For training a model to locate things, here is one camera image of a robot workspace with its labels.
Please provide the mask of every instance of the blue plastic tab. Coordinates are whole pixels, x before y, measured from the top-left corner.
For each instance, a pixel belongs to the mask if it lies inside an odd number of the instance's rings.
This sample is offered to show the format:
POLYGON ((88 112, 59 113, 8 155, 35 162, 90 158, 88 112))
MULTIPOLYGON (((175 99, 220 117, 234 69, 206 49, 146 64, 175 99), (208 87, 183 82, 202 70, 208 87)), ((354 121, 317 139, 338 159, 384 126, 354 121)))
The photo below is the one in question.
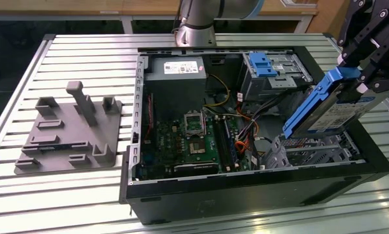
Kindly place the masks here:
POLYGON ((271 66, 271 61, 267 59, 265 53, 254 52, 249 54, 249 61, 258 77, 275 77, 278 75, 271 66))
POLYGON ((307 113, 314 110, 319 101, 326 100, 329 97, 329 89, 334 83, 339 82, 341 80, 355 79, 361 75, 359 70, 355 67, 337 67, 334 70, 329 71, 317 84, 313 92, 310 93, 307 99, 297 108, 293 116, 286 121, 283 126, 285 137, 289 138, 293 135, 293 128, 301 124, 303 117, 307 113))
POLYGON ((245 17, 245 19, 253 18, 258 15, 261 8, 263 6, 263 0, 258 0, 257 5, 254 7, 254 10, 251 11, 251 13, 245 17))

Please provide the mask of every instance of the motherboard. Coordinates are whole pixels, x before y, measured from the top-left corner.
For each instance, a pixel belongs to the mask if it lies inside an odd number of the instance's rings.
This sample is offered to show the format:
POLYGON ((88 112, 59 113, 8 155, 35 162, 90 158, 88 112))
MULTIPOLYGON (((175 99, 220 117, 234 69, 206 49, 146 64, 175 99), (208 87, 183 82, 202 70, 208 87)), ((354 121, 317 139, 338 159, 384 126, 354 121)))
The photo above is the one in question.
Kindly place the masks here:
POLYGON ((235 118, 196 111, 179 119, 156 121, 155 136, 143 145, 139 179, 247 171, 249 161, 234 148, 237 134, 235 118))

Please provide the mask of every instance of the wooden wall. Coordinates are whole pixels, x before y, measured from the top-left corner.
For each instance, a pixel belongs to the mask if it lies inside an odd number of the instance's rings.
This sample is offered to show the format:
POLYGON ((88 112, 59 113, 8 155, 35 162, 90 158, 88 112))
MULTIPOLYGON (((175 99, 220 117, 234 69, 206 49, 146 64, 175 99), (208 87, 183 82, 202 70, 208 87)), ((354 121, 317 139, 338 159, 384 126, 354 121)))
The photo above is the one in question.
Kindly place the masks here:
POLYGON ((313 17, 307 33, 330 33, 338 37, 349 0, 318 0, 318 15, 313 17))

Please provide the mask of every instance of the green motherboard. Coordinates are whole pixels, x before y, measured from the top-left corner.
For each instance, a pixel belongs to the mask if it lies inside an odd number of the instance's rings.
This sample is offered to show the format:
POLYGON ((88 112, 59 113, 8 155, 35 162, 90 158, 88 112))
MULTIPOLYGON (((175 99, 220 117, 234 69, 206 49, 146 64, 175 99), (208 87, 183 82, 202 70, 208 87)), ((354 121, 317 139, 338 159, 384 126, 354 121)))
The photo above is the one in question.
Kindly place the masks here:
MULTIPOLYGON (((237 121, 234 117, 225 118, 231 141, 238 134, 237 121)), ((218 164, 218 172, 229 172, 222 165, 222 154, 219 154, 219 143, 215 135, 216 129, 212 124, 214 119, 206 117, 203 123, 190 118, 180 118, 172 121, 158 121, 155 125, 155 136, 144 141, 140 179, 162 179, 171 176, 175 165, 188 164, 218 164), (186 130, 195 131, 204 127, 200 136, 187 136, 186 130)), ((249 161, 246 157, 237 156, 237 168, 234 171, 247 171, 249 161)))

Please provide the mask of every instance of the ram slot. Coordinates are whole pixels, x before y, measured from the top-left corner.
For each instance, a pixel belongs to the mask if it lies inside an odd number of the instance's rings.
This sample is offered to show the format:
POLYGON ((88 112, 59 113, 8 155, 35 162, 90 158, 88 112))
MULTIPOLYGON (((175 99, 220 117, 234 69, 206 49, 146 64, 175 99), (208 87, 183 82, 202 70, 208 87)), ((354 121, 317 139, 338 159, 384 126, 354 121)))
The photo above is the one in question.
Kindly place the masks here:
POLYGON ((231 138, 230 135, 227 135, 227 125, 223 119, 212 120, 212 131, 222 164, 222 171, 230 172, 234 169, 234 160, 230 144, 231 138))

